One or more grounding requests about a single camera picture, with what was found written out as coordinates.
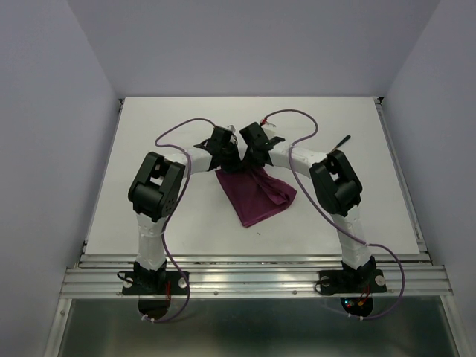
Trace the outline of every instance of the maroon towel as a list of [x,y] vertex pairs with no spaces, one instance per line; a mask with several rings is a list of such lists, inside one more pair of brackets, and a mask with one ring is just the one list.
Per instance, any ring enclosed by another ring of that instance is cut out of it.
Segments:
[[296,197],[294,188],[269,176],[262,167],[238,173],[217,170],[216,177],[244,227],[284,211]]

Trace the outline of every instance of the cable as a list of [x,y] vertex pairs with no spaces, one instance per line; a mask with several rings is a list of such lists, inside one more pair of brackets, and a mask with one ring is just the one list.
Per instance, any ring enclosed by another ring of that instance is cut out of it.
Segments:
[[181,126],[185,125],[185,124],[188,124],[188,123],[191,123],[193,121],[206,121],[208,123],[210,123],[211,125],[213,125],[213,127],[215,127],[215,123],[209,119],[205,119],[205,118],[193,118],[193,119],[189,119],[189,120],[186,120],[176,126],[174,126],[173,128],[171,129],[168,129],[166,132],[164,132],[163,134],[161,134],[157,139],[155,139],[155,145],[157,147],[160,147],[160,148],[164,148],[164,147],[171,147],[173,149],[177,149],[177,150],[180,150],[182,151],[182,153],[187,157],[187,166],[188,166],[188,170],[187,170],[187,177],[185,178],[185,183],[184,183],[184,188],[182,188],[181,192],[180,192],[180,195],[178,196],[177,198],[177,203],[175,205],[175,207],[172,209],[172,212],[170,212],[170,215],[167,217],[167,220],[165,221],[164,223],[164,227],[162,229],[162,232],[161,232],[161,238],[162,238],[162,245],[164,246],[164,250],[165,250],[165,253],[167,254],[167,256],[169,257],[170,259],[170,262],[172,262],[173,266],[176,267],[177,271],[179,272],[179,274],[181,275],[181,277],[184,278],[185,280],[185,283],[187,284],[187,298],[185,299],[185,302],[184,304],[181,306],[181,308],[175,313],[173,314],[172,316],[170,316],[169,318],[165,318],[163,320],[152,320],[151,318],[147,317],[146,315],[143,315],[142,318],[146,321],[149,321],[149,322],[152,322],[154,324],[157,324],[157,323],[164,323],[164,322],[169,322],[171,320],[173,320],[174,318],[176,318],[177,316],[179,316],[184,310],[185,310],[185,307],[187,307],[188,305],[188,302],[190,300],[190,283],[187,279],[187,275],[185,275],[184,271],[181,270],[180,266],[177,264],[177,262],[173,259],[173,256],[172,254],[170,253],[169,251],[169,248],[167,247],[167,244],[165,242],[165,229],[167,228],[167,225],[168,223],[170,222],[170,219],[172,218],[172,215],[174,214],[174,212],[176,211],[177,207],[179,206],[179,203],[182,199],[182,197],[184,196],[185,194],[185,190],[187,189],[188,187],[188,184],[190,182],[190,177],[192,176],[191,172],[192,172],[192,158],[190,157],[190,155],[188,155],[187,151],[182,148],[182,147],[179,147],[177,145],[173,145],[173,144],[159,144],[158,142],[166,135],[170,134],[171,132],[173,132],[174,130],[180,128]]
[[319,207],[319,205],[314,201],[314,199],[312,199],[311,195],[309,194],[309,192],[307,192],[306,188],[304,187],[303,183],[301,182],[301,180],[299,179],[298,177],[298,173],[296,172],[296,169],[295,169],[295,166],[294,166],[294,163],[292,161],[292,150],[294,149],[295,145],[300,143],[301,141],[305,141],[309,138],[312,138],[313,136],[315,136],[317,133],[318,133],[318,130],[319,130],[319,125],[318,125],[318,122],[309,114],[301,111],[301,110],[298,110],[298,109],[281,109],[281,110],[277,110],[276,112],[272,112],[268,115],[266,115],[264,117],[264,119],[262,120],[262,123],[265,123],[268,121],[268,119],[273,116],[273,115],[276,115],[276,114],[280,114],[280,113],[284,113],[284,112],[294,112],[294,113],[298,113],[298,114],[301,114],[301,115],[304,115],[305,117],[308,117],[308,119],[311,120],[311,122],[314,123],[314,132],[312,132],[311,134],[309,135],[306,135],[306,136],[303,136],[302,138],[299,138],[295,141],[293,141],[291,143],[291,146],[289,147],[289,151],[288,151],[288,159],[289,159],[289,166],[291,167],[291,172],[292,172],[292,175],[295,177],[295,180],[297,182],[297,184],[299,185],[299,187],[301,188],[301,190],[303,191],[304,195],[307,197],[307,199],[311,202],[312,206],[314,206],[314,208],[319,212],[319,214],[332,226],[334,227],[335,229],[337,229],[338,231],[340,231],[341,233],[345,234],[346,236],[348,236],[350,239],[353,239],[355,240],[356,242],[360,243],[360,244],[363,244],[363,245],[367,245],[369,247],[377,247],[377,248],[381,248],[381,249],[384,249],[386,250],[396,261],[397,265],[399,266],[400,268],[400,273],[402,274],[402,288],[400,289],[400,293],[399,293],[399,296],[398,298],[396,299],[396,302],[390,307],[388,308],[387,310],[385,310],[384,312],[381,312],[377,315],[374,315],[374,316],[368,316],[366,318],[364,318],[364,320],[375,320],[377,318],[381,318],[383,316],[386,316],[387,314],[389,314],[391,311],[393,311],[401,302],[402,302],[402,297],[403,297],[403,292],[405,290],[405,272],[403,270],[403,265],[402,265],[402,262],[400,262],[400,259],[389,249],[387,248],[386,246],[382,245],[382,244],[376,244],[376,243],[367,243],[365,242],[364,240],[362,239],[359,239],[358,237],[354,236],[353,234],[345,231],[342,227],[336,225],[325,213],[324,211]]

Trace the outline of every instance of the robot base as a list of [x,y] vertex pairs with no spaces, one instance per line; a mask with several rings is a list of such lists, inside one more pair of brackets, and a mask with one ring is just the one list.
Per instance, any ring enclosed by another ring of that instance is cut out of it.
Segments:
[[362,292],[367,286],[373,294],[387,291],[384,274],[380,269],[372,270],[368,279],[362,283],[355,283],[348,271],[321,270],[318,273],[319,281],[315,285],[315,290],[321,295],[355,294]]
[[[184,271],[187,279],[190,278],[190,273]],[[133,280],[135,275],[133,271],[125,271],[124,277],[126,279]],[[138,284],[133,284],[129,287],[125,287],[123,284],[122,294],[123,295],[166,295],[166,286],[170,282],[170,294],[171,295],[186,295],[187,286],[185,282],[180,281],[182,276],[178,271],[166,271],[164,283],[160,284],[159,287],[153,289],[146,286],[140,286]]]

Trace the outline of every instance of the metal frame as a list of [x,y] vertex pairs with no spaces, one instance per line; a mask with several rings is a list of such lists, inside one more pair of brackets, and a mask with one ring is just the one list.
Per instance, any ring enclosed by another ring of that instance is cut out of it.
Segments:
[[[473,356],[454,303],[453,291],[446,270],[443,266],[433,266],[428,254],[410,193],[388,133],[382,105],[378,98],[374,98],[374,102],[420,250],[419,254],[399,256],[405,268],[405,296],[440,296],[457,352],[460,356]],[[317,271],[341,267],[341,256],[339,255],[187,255],[177,256],[175,259],[185,271],[192,273],[190,276],[192,298],[212,299],[325,298],[314,290],[314,283],[318,279]],[[122,283],[116,277],[119,270],[132,269],[134,260],[135,256],[132,255],[83,254],[77,266],[67,270],[57,312],[48,337],[45,356],[58,356],[60,352],[73,299],[136,298],[121,294]],[[398,295],[402,282],[398,265],[388,255],[376,255],[376,261],[387,280],[388,292],[382,296]],[[173,270],[173,266],[170,264],[167,268]],[[333,295],[333,297],[336,296],[349,297],[352,295]],[[142,296],[141,298],[160,297]]]
[[62,299],[58,301],[57,310],[54,314],[53,324],[51,325],[50,335],[46,343],[45,357],[56,357],[60,353],[62,337],[65,334],[68,316],[71,310],[71,299]]

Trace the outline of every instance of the white tabletop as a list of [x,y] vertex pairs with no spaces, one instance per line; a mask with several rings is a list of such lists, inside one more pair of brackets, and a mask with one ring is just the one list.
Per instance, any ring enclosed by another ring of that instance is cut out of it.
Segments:
[[[87,254],[136,254],[138,232],[129,189],[144,156],[157,149],[154,140],[183,120],[210,118],[217,125],[233,124],[237,130],[278,109],[300,109],[313,115],[319,133],[303,147],[329,152],[344,136],[352,138],[341,148],[364,188],[361,220],[365,239],[384,244],[397,254],[418,254],[416,236],[405,206],[379,116],[372,98],[331,97],[129,97],[118,130],[89,233]],[[277,135],[287,141],[312,131],[312,123],[298,114],[271,120]],[[207,123],[188,124],[163,143],[192,147],[210,137]],[[239,136],[240,146],[243,140]],[[266,167],[269,175],[297,189],[288,210],[250,228],[240,221],[213,172],[192,176],[166,237],[173,254],[340,254],[337,233],[299,191],[292,174]],[[312,183],[304,178],[314,196]],[[376,249],[375,253],[384,252]]]

